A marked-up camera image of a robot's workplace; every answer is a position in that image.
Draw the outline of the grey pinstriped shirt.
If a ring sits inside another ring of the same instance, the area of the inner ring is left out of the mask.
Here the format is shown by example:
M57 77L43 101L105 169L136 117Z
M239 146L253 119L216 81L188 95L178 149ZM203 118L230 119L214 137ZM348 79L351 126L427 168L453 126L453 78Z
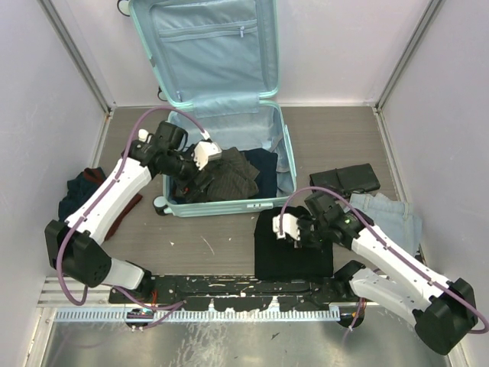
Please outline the grey pinstriped shirt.
M212 180L200 193L185 195L183 188L173 183L171 195L176 203L246 200L259 194L256 179L260 171L236 147L224 150L222 158L208 163L204 171Z

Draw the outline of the black garment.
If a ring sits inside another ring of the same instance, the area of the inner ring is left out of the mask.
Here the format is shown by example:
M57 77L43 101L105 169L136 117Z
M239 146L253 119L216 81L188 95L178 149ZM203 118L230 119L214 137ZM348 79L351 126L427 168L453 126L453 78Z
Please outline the black garment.
M292 281L333 276L332 244L296 248L288 239L278 239L272 219L281 208L262 211L254 230L254 276L262 281Z

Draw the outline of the navy blue sweater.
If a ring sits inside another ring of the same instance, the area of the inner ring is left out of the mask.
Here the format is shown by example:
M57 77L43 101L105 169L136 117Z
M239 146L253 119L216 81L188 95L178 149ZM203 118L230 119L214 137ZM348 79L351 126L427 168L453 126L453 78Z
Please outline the navy blue sweater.
M258 169L259 174L254 179L258 193L252 199L269 199L277 195L277 162L278 154L263 148L242 152L245 158Z

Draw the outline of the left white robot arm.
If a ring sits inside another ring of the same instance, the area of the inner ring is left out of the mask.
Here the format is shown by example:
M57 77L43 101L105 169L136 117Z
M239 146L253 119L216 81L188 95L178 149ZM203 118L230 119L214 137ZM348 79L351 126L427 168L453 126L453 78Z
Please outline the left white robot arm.
M203 193L212 181L206 167L222 156L222 149L202 132L202 140L183 151L187 136L169 122L161 122L154 133L141 129L95 193L65 220L47 225L48 255L60 277L67 275L87 287L123 287L136 303L151 298L149 272L110 257L102 243L131 200L157 175L171 177L188 201Z

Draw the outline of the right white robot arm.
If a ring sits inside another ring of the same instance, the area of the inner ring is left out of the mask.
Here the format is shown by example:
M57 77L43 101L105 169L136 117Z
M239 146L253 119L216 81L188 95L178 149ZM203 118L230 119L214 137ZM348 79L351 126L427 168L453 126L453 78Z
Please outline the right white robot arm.
M345 301L371 300L410 324L417 336L439 355L448 355L483 317L474 289L416 260L386 235L374 221L333 191L312 187L306 198L308 216L285 210L273 220L279 239L297 245L338 244L376 266L350 261L335 273L335 292Z

